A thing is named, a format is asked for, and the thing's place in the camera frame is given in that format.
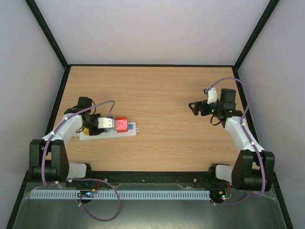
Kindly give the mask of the red cube socket adapter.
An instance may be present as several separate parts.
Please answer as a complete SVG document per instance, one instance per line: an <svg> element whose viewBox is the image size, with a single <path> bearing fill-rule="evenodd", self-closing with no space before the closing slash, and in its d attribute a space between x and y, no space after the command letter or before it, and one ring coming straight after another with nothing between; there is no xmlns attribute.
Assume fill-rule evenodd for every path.
<svg viewBox="0 0 305 229"><path fill-rule="evenodd" d="M117 133L128 131L128 120L126 117L118 117L114 120L114 128Z"/></svg>

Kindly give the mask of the yellow cube socket adapter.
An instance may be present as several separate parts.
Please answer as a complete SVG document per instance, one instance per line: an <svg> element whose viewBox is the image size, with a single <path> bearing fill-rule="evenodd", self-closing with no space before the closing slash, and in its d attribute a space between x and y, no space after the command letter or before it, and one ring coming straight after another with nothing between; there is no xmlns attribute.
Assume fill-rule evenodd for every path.
<svg viewBox="0 0 305 229"><path fill-rule="evenodd" d="M90 130L88 128L84 128L83 133L85 135L90 135Z"/></svg>

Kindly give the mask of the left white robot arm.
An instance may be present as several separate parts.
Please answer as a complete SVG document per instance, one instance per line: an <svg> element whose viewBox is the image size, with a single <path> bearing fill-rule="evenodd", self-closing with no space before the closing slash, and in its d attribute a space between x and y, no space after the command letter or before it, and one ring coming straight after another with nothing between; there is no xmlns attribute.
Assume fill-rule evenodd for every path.
<svg viewBox="0 0 305 229"><path fill-rule="evenodd" d="M89 97L79 97L77 105L68 108L62 120L48 134L30 142L29 177L40 178L44 185L48 181L85 178L90 165L69 162L66 145L85 128L93 135L114 128L114 105L114 100L95 104Z"/></svg>

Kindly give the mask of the white power strip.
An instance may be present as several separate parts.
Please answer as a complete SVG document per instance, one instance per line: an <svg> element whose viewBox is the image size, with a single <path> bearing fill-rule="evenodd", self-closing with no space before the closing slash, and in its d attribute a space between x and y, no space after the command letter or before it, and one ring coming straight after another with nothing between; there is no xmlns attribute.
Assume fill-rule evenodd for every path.
<svg viewBox="0 0 305 229"><path fill-rule="evenodd" d="M113 138L123 138L123 137L133 137L138 134L138 127L135 122L128 123L128 131L123 133L118 133L114 129L109 129L108 132L101 133L100 135L86 135L84 131L76 133L75 137L79 138L81 141L91 141L91 140L104 140Z"/></svg>

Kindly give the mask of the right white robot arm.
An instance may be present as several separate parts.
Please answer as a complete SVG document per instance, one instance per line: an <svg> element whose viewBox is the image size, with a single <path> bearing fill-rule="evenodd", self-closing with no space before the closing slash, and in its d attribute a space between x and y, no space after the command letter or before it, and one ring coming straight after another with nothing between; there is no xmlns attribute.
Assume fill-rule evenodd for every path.
<svg viewBox="0 0 305 229"><path fill-rule="evenodd" d="M213 187L220 186L224 181L237 190L267 192L272 185L275 156L265 151L254 139L243 113L236 109L236 91L222 89L220 95L215 88L205 89L206 100L189 103L194 115L218 119L218 124L230 134L239 152L233 166L212 164L208 182Z"/></svg>

